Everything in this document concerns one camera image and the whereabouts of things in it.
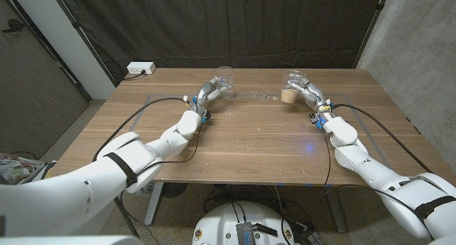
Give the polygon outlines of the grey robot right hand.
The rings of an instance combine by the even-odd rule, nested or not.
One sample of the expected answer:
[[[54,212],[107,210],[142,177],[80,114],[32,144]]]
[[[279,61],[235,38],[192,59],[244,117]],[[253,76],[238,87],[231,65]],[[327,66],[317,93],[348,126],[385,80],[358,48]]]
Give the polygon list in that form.
[[[333,118],[332,105],[329,99],[325,99],[321,90],[304,75],[295,75],[290,77],[286,84],[292,90],[298,92],[307,105],[315,111],[309,115],[310,121],[318,129],[322,130],[323,126]]]

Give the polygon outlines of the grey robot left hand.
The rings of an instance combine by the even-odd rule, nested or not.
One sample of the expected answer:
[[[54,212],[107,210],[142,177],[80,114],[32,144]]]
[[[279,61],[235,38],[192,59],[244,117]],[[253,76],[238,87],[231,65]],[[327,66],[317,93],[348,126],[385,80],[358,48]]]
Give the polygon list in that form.
[[[209,100],[214,100],[230,88],[232,88],[232,85],[227,82],[226,78],[213,77],[213,79],[204,83],[196,96],[193,97],[190,104],[191,109],[200,117],[203,117],[206,112],[204,104]]]

